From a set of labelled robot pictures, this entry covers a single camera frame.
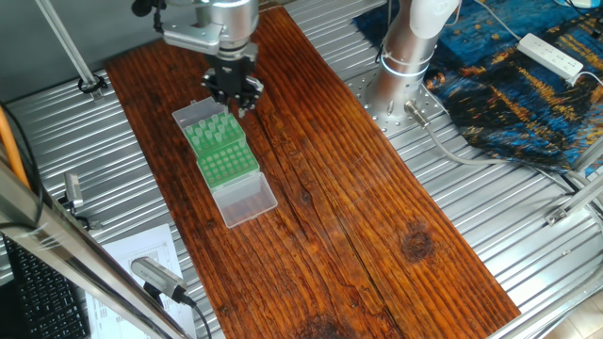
keyboard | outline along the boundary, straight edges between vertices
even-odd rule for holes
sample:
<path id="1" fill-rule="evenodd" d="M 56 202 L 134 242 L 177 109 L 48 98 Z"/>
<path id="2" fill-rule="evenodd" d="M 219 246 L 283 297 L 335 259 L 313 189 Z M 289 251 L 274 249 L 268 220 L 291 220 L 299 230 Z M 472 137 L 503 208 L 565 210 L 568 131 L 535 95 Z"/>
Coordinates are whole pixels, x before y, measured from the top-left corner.
<path id="1" fill-rule="evenodd" d="M 88 338 L 73 284 L 7 236 L 3 240 L 30 337 Z"/>

wooden table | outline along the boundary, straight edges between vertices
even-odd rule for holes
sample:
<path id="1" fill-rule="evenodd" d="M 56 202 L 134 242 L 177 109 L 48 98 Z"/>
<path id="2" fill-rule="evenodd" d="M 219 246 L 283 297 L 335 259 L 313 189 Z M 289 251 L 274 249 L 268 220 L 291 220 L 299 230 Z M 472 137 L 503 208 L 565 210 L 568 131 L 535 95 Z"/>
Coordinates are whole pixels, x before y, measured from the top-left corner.
<path id="1" fill-rule="evenodd" d="M 240 121 L 279 205 L 227 229 L 171 113 L 202 55 L 163 41 L 106 69 L 229 338 L 483 338 L 519 311 L 283 8 L 261 13 Z"/>

pipette tip box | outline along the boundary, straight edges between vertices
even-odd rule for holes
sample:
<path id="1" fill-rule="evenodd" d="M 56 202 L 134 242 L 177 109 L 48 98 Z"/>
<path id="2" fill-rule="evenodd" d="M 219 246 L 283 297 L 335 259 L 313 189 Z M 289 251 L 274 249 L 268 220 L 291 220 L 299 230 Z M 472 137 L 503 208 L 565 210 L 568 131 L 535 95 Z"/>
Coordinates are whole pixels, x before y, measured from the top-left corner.
<path id="1" fill-rule="evenodd" d="M 207 98 L 172 115 L 228 228 L 276 207 L 245 133 L 226 106 Z"/>

power strip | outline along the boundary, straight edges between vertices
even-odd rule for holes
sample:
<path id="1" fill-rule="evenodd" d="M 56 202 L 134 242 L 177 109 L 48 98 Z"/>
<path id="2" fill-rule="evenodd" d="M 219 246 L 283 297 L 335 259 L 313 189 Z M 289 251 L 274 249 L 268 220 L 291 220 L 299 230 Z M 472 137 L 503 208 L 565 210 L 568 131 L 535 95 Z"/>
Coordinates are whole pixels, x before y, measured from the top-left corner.
<path id="1" fill-rule="evenodd" d="M 545 66 L 561 78 L 574 85 L 582 65 L 577 60 L 557 49 L 544 40 L 528 33 L 518 44 L 517 50 Z"/>

wood knot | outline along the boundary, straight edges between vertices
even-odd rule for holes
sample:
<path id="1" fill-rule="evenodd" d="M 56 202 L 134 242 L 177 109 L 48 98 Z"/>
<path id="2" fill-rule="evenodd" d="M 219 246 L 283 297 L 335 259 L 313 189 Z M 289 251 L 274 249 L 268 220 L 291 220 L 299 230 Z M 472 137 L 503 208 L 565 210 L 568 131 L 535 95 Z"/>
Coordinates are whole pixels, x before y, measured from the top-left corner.
<path id="1" fill-rule="evenodd" d="M 216 227 L 216 220 L 214 218 L 211 218 L 210 220 L 207 221 L 207 223 L 205 224 L 205 227 L 208 229 L 213 229 L 214 227 Z"/>
<path id="2" fill-rule="evenodd" d="M 309 203 L 309 202 L 311 202 L 311 201 L 312 201 L 312 195 L 310 194 L 310 192 L 308 192 L 308 191 L 304 190 L 304 191 L 301 193 L 301 200 L 302 200 L 303 202 L 305 202 L 305 203 Z"/>
<path id="3" fill-rule="evenodd" d="M 329 316 L 319 315 L 304 324 L 298 339 L 345 339 L 343 327 L 335 323 Z"/>
<path id="4" fill-rule="evenodd" d="M 409 234 L 404 238 L 402 251 L 411 262 L 423 260 L 432 251 L 432 239 L 425 232 Z"/>

